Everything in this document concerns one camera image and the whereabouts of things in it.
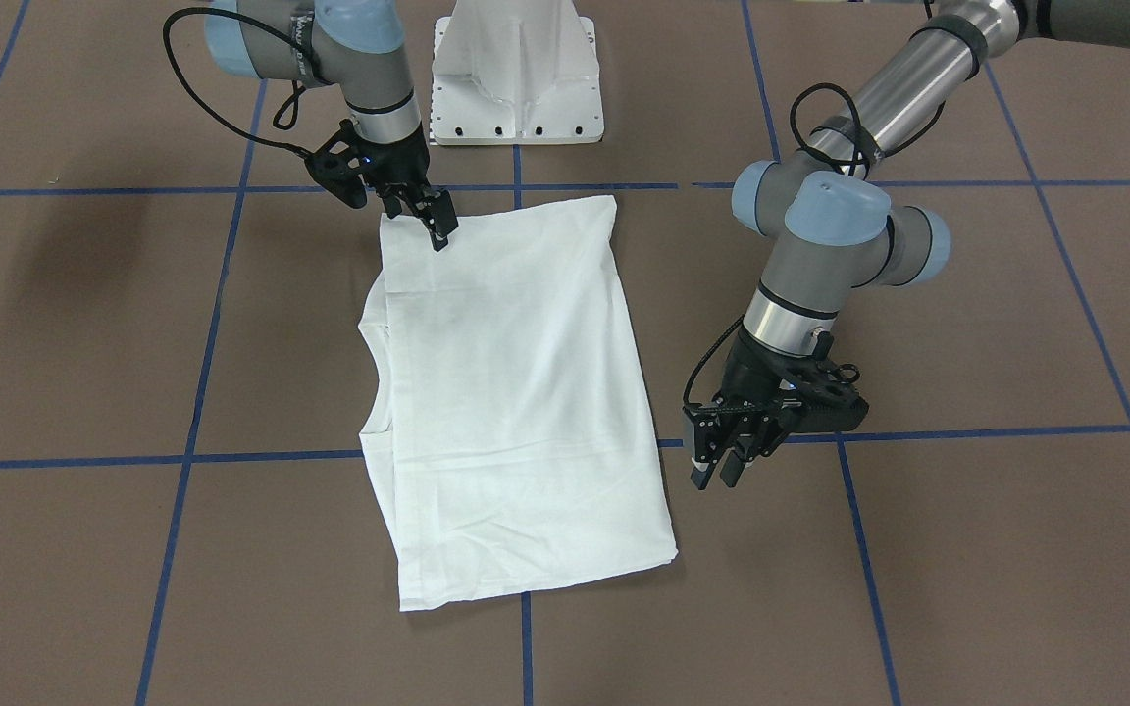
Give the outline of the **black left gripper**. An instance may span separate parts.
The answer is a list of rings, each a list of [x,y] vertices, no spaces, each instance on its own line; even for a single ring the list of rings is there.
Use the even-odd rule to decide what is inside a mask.
[[[707,401],[692,401],[696,377],[727,340],[732,345],[716,392]],[[685,447],[692,452],[695,488],[709,487],[718,468],[719,479],[734,488],[754,459],[771,455],[793,434],[781,376],[792,360],[763,348],[741,325],[730,325],[696,361],[683,389]]]

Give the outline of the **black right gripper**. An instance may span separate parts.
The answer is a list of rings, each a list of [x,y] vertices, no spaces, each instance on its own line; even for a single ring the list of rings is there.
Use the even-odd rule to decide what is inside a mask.
[[[412,132],[391,143],[359,138],[365,162],[365,182],[383,202],[389,219],[409,215],[421,220],[435,253],[447,247],[458,228],[457,209],[447,191],[431,188],[427,178],[428,143],[421,132]]]

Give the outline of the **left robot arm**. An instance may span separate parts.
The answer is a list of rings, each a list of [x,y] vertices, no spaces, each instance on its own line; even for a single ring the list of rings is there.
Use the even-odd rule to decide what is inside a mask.
[[[945,104],[1023,40],[1130,49],[1130,1],[929,1],[925,21],[857,91],[816,82],[791,104],[796,151],[737,176],[732,213],[772,251],[744,316],[719,335],[725,371],[707,402],[683,401],[692,482],[734,486],[799,434],[854,430],[869,406],[854,365],[834,361],[852,291],[940,273],[941,216],[894,204],[873,182]]]

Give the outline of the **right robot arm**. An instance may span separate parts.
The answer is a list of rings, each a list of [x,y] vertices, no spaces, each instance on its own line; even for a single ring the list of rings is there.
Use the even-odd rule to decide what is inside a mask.
[[[349,116],[318,149],[296,148],[310,178],[353,209],[380,197],[412,215],[435,250],[457,229],[451,195],[428,180],[428,142],[393,1],[214,1],[208,52],[224,71],[292,82],[294,97],[336,86]]]

